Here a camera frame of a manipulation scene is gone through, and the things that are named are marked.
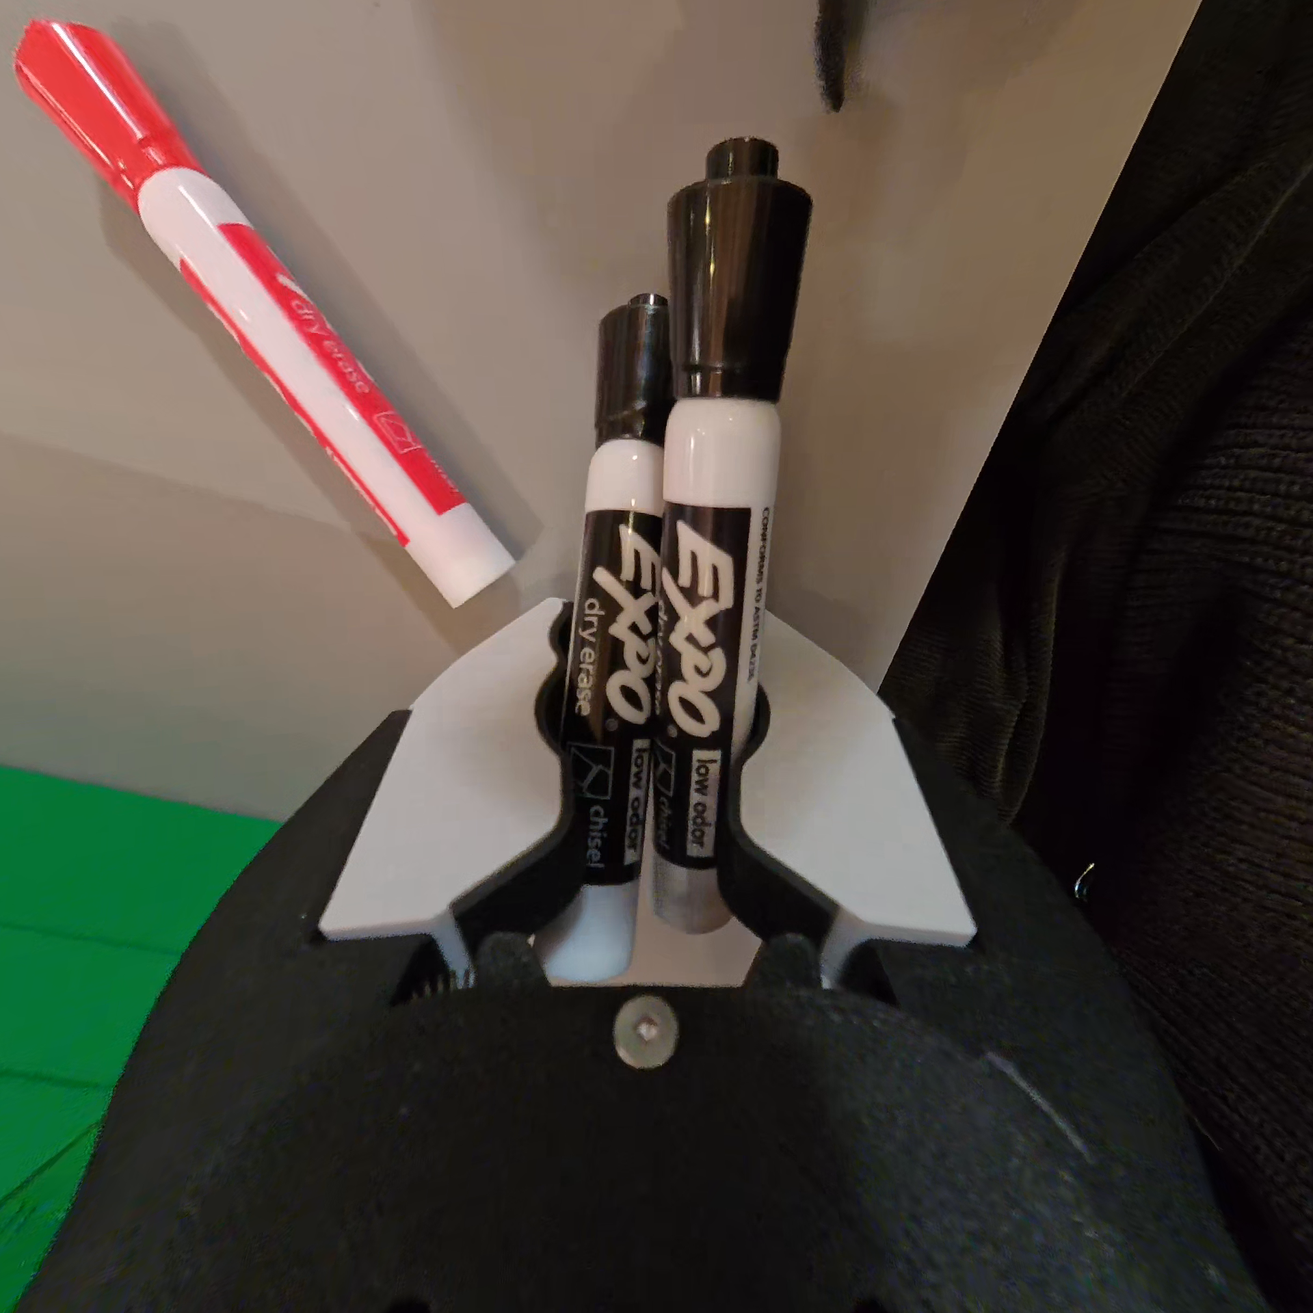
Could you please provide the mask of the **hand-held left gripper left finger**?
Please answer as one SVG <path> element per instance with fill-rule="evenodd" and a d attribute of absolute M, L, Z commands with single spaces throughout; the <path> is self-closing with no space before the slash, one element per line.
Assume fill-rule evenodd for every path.
<path fill-rule="evenodd" d="M 325 940 L 424 935 L 447 965 L 470 965 L 489 934 L 533 935 L 577 896 L 547 738 L 566 612 L 541 602 L 416 699 L 320 915 Z"/>

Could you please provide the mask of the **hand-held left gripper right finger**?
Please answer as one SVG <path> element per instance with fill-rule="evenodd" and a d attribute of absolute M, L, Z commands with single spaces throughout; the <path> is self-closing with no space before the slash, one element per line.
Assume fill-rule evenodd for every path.
<path fill-rule="evenodd" d="M 969 946 L 975 921 L 891 710 L 780 618 L 763 640 L 717 860 L 733 918 L 760 941 L 805 938 L 827 987 L 868 943 Z"/>

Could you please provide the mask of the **black dry erase marker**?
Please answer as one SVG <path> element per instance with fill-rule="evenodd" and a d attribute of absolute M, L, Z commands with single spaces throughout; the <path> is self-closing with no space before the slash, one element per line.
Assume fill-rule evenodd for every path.
<path fill-rule="evenodd" d="M 786 358 L 813 202 L 777 147 L 713 146 L 667 204 L 675 404 L 664 436 L 652 813 L 652 905 L 699 935 L 717 885 L 732 766 L 761 680 Z"/>
<path fill-rule="evenodd" d="M 663 543 L 664 432 L 674 405 L 667 302 L 641 293 L 599 324 L 596 451 L 585 485 L 561 749 L 572 785 L 567 910 L 536 937 L 556 980 L 628 971 L 646 854 Z"/>

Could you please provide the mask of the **green plastic bin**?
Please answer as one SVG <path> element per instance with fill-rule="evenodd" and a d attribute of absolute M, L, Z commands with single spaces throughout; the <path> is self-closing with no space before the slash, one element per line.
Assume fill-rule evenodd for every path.
<path fill-rule="evenodd" d="M 183 951 L 277 823 L 3 768 L 3 1285 L 38 1266 Z"/>

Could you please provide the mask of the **red dry erase marker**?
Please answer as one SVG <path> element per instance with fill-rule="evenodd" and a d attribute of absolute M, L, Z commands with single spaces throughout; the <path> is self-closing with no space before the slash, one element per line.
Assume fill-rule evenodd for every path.
<path fill-rule="evenodd" d="M 202 168 L 114 39 L 33 21 L 12 68 L 447 604 L 506 576 L 513 555 Z"/>

